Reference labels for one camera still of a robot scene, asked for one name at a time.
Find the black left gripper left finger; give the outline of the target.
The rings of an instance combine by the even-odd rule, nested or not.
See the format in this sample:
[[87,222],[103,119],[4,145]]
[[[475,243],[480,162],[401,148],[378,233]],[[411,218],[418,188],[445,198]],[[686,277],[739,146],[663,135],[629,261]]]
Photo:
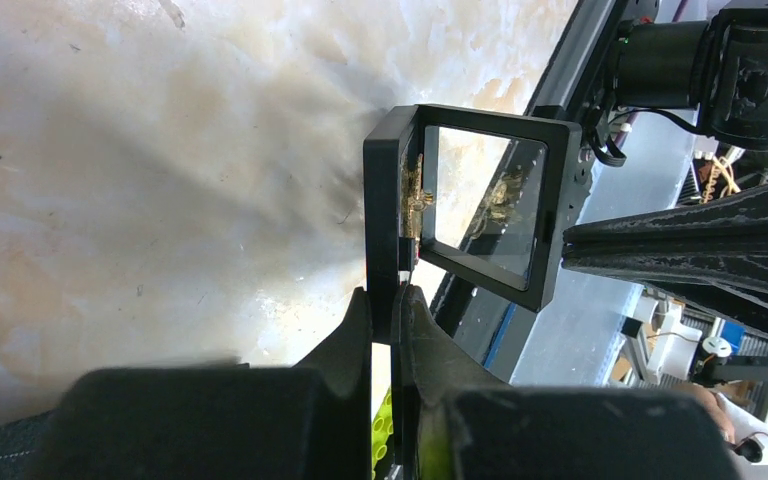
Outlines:
[[367,479],[371,309],[291,367],[110,368],[81,377],[31,456],[30,479]]

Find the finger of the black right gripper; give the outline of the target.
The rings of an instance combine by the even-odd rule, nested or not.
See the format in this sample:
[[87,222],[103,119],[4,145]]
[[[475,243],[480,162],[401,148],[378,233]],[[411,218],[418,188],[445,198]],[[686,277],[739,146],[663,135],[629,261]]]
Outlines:
[[563,233],[563,260],[692,245],[768,246],[768,185],[705,204],[576,225]]
[[768,335],[768,266],[758,257],[569,253],[562,266],[652,287]]

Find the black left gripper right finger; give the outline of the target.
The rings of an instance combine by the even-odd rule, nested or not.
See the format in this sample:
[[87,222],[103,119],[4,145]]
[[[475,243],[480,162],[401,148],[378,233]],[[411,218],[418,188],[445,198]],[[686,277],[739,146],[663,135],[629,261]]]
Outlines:
[[692,397],[515,387],[466,354],[404,284],[392,307],[394,460],[406,479],[736,479]]

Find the gold brooch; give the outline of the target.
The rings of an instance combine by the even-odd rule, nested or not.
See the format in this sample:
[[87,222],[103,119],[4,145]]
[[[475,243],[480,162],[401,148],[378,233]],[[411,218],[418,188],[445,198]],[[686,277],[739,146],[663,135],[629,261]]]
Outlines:
[[434,195],[423,188],[424,155],[403,162],[401,179],[401,234],[419,241],[423,214],[434,203]]

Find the black square frame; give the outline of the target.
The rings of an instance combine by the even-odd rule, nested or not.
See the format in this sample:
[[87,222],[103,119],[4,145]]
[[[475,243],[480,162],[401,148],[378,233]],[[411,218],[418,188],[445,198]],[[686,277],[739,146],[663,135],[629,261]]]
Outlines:
[[[526,265],[512,272],[436,236],[436,206],[423,214],[419,241],[401,234],[403,162],[424,155],[423,188],[437,200],[439,131],[451,129],[498,137],[516,145],[536,143],[545,155],[538,183],[536,219]],[[564,169],[576,159],[582,139],[580,125],[568,121],[503,114],[436,104],[396,106],[363,143],[364,211],[367,292],[372,305],[373,339],[396,344],[400,337],[397,296],[401,275],[424,260],[475,286],[532,312],[552,298],[552,254],[559,229]]]

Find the dark pinstriped garment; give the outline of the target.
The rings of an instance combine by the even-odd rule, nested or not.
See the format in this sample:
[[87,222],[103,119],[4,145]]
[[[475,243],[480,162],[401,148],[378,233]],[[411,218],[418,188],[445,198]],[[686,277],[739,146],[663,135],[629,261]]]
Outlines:
[[0,425],[0,479],[22,479],[50,412]]

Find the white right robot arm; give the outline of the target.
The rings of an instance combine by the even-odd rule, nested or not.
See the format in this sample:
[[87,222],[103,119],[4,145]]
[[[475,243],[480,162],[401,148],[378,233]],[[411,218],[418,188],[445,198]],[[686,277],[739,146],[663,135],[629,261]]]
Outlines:
[[[768,152],[768,1],[733,1],[709,21],[621,24],[583,124],[605,165],[625,156],[607,124],[618,107],[689,133]],[[565,231],[566,269],[639,283],[768,334],[768,184],[673,210]]]

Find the person forearm background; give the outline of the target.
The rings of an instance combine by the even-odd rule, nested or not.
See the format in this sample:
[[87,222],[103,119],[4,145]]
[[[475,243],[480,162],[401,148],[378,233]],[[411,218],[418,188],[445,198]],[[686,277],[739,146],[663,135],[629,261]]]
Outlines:
[[672,387],[674,391],[692,396],[707,411],[711,419],[718,426],[724,440],[730,444],[736,441],[735,427],[727,412],[723,409],[724,403],[714,392],[693,383],[682,383]]

